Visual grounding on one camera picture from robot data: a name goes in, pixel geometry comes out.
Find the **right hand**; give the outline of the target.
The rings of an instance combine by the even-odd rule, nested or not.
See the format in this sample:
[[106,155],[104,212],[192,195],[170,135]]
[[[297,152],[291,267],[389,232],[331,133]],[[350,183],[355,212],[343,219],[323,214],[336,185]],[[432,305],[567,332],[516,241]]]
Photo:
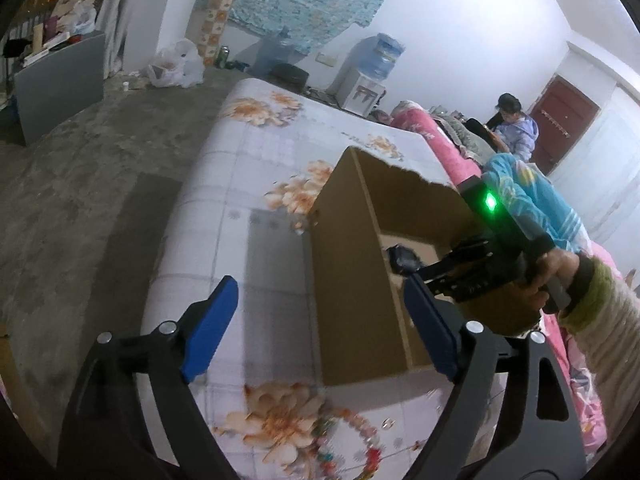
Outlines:
[[458,304],[467,320],[480,321],[494,333],[518,336],[538,324],[551,296],[548,283],[556,278],[570,303],[561,309],[569,314],[582,300],[593,276],[593,264],[584,254],[554,248],[542,255],[536,273],[524,282],[511,282],[489,294]]

